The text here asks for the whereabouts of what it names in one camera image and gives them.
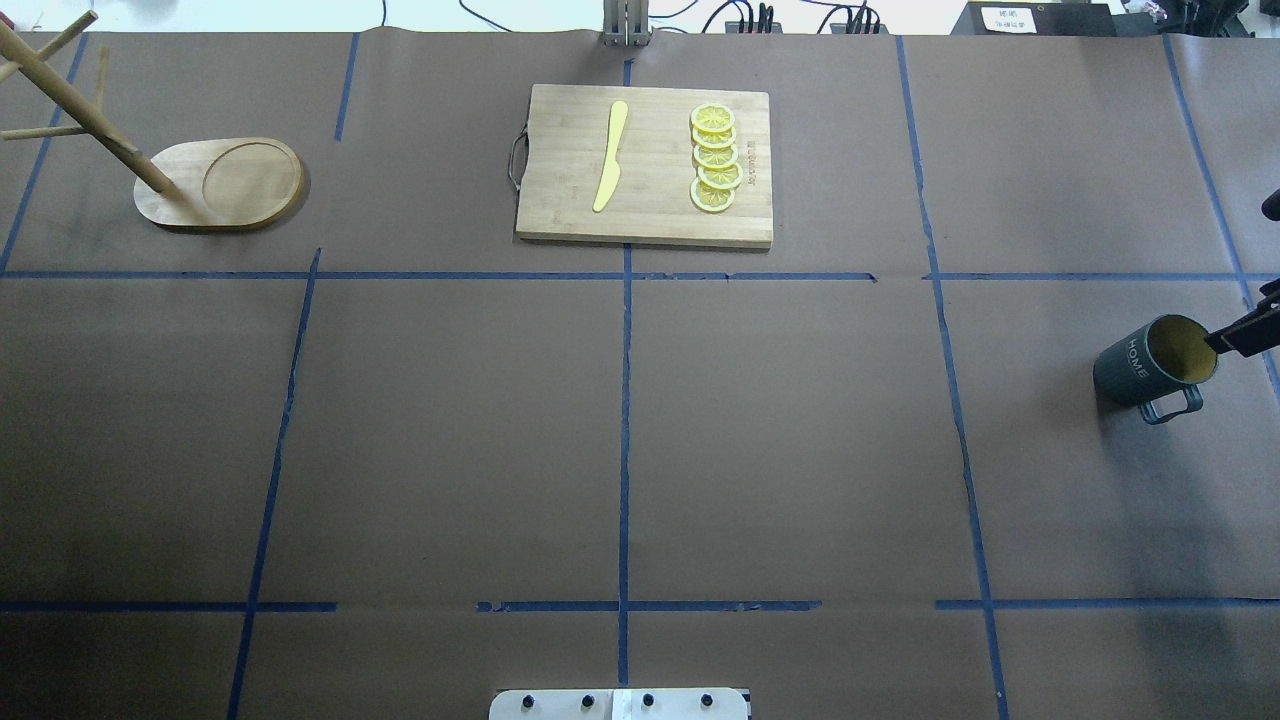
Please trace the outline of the dark teal HOME mug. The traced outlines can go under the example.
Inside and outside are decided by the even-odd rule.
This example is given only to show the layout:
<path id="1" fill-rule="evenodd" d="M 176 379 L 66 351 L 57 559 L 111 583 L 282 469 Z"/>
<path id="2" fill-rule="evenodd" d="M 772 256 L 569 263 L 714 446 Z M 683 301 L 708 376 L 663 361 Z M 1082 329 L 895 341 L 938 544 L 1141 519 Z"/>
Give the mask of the dark teal HOME mug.
<path id="1" fill-rule="evenodd" d="M 1219 366 L 1207 334 L 1189 316 L 1157 316 L 1097 356 L 1094 388 L 1119 406 L 1138 409 L 1149 425 L 1198 413 L 1204 405 L 1201 384 Z"/>

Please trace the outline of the wooden cup storage rack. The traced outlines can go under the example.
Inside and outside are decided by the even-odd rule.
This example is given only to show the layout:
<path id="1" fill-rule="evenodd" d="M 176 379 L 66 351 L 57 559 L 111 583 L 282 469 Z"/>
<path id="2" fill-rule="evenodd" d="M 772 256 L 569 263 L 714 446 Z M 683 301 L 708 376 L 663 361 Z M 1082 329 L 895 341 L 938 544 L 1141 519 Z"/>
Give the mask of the wooden cup storage rack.
<path id="1" fill-rule="evenodd" d="M 102 49 L 93 97 L 56 73 L 49 59 L 99 18 L 84 12 L 41 49 L 13 28 L 1 35 L 3 78 L 24 76 L 73 119 L 70 126 L 5 129 L 3 140 L 87 135 L 136 177 L 138 213 L 170 231 L 256 231 L 297 206 L 305 195 L 305 165 L 288 145 L 269 137 L 211 138 L 177 143 L 150 158 L 106 117 L 102 104 L 110 53 Z"/>

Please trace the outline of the black box with label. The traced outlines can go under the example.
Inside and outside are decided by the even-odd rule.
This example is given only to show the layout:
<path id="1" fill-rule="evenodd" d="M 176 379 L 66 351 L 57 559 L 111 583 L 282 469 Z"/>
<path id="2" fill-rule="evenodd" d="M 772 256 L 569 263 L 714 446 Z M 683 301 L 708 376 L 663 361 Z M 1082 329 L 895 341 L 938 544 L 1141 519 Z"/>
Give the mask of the black box with label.
<path id="1" fill-rule="evenodd" d="M 1106 4 L 970 1 L 960 10 L 950 35 L 1116 37 L 1117 29 Z"/>

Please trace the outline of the yellow plastic knife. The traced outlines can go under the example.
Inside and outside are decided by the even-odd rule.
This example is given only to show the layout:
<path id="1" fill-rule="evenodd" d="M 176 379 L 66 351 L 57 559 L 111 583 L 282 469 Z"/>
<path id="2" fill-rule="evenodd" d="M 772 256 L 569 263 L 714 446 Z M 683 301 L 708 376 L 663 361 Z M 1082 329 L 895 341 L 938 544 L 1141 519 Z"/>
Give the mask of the yellow plastic knife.
<path id="1" fill-rule="evenodd" d="M 622 170 L 618 155 L 627 122 L 628 104 L 623 100 L 614 100 L 608 115 L 602 173 L 591 205 L 594 213 L 603 213 L 608 208 L 620 184 Z"/>

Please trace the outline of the bamboo cutting board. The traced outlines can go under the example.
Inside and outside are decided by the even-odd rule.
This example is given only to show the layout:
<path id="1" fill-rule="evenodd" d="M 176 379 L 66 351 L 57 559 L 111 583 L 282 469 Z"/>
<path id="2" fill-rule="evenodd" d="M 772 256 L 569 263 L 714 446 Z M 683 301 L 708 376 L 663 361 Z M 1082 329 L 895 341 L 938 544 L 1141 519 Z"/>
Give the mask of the bamboo cutting board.
<path id="1" fill-rule="evenodd" d="M 608 208 L 594 213 L 611 104 L 628 104 L 620 147 L 621 179 Z M 721 102 L 736 115 L 742 169 L 733 205 L 696 209 L 690 111 Z M 763 92 L 535 85 L 527 114 L 527 160 L 518 191 L 522 240 L 687 245 L 767 250 L 774 238 L 771 99 Z"/>

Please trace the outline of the aluminium frame post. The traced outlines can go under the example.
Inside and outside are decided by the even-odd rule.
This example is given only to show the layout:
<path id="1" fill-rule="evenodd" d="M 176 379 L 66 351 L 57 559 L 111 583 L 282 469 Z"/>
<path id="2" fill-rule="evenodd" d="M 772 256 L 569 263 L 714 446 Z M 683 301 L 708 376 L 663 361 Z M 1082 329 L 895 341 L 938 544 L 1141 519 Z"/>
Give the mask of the aluminium frame post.
<path id="1" fill-rule="evenodd" d="M 604 0 L 602 44 L 607 47 L 645 47 L 653 31 L 648 0 Z"/>

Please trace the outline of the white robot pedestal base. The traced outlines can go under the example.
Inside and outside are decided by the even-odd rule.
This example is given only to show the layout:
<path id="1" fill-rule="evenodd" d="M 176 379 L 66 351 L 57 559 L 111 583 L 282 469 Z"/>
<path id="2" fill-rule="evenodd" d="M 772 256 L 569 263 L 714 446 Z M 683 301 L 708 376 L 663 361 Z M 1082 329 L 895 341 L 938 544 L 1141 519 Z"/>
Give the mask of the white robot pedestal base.
<path id="1" fill-rule="evenodd" d="M 746 691 L 731 687 L 508 689 L 489 719 L 750 719 Z"/>

